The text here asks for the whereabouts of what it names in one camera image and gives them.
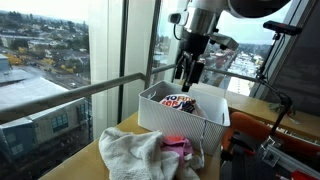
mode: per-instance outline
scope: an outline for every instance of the wooden table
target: wooden table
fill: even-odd
[[[193,84],[192,89],[224,97],[228,102],[229,111],[240,111],[263,121],[268,124],[274,124],[278,114],[269,110],[269,103],[259,99],[243,96],[241,94],[226,91],[221,88],[207,84]],[[293,119],[300,124],[295,124],[287,116],[283,118],[279,127],[299,135],[320,141],[320,117],[313,116],[300,111],[296,112]]]
[[[125,121],[116,126],[124,132],[142,134],[148,130],[138,126],[138,113],[133,114]],[[214,156],[205,156],[205,167],[197,174],[200,179],[219,179],[220,156],[219,152]],[[55,169],[44,175],[43,180],[68,180],[68,179],[109,179],[109,170],[105,166],[99,152],[98,140],[95,140],[87,147],[70,157],[68,160],[57,166]]]

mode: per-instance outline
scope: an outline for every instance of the white towel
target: white towel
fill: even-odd
[[[110,179],[173,179],[178,168],[176,152],[161,152],[161,132],[141,135],[106,129],[99,140],[102,159],[110,171]]]

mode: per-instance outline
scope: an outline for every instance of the sky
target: sky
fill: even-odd
[[[43,15],[75,22],[88,21],[90,0],[0,0],[0,10],[18,11],[20,13]],[[173,37],[173,25],[168,22],[170,13],[184,9],[181,0],[163,0],[159,19],[158,34]],[[268,20],[282,22],[290,3],[270,16],[259,19],[238,19],[223,12],[218,29],[219,33],[235,39],[238,43],[271,44],[273,31],[266,30],[262,24]]]

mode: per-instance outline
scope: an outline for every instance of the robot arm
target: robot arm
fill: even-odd
[[[198,83],[204,64],[198,61],[210,40],[222,49],[236,50],[238,43],[218,33],[220,14],[226,10],[237,18],[259,18],[281,9],[290,0],[189,0],[186,11],[169,16],[169,22],[183,26],[175,78],[184,70],[182,91],[188,92],[192,83]]]

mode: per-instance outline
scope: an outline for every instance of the pink cloth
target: pink cloth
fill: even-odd
[[[184,156],[193,154],[189,139],[183,138],[180,141],[172,141],[167,138],[163,140],[161,151],[174,151],[179,154],[179,167],[184,168]]]

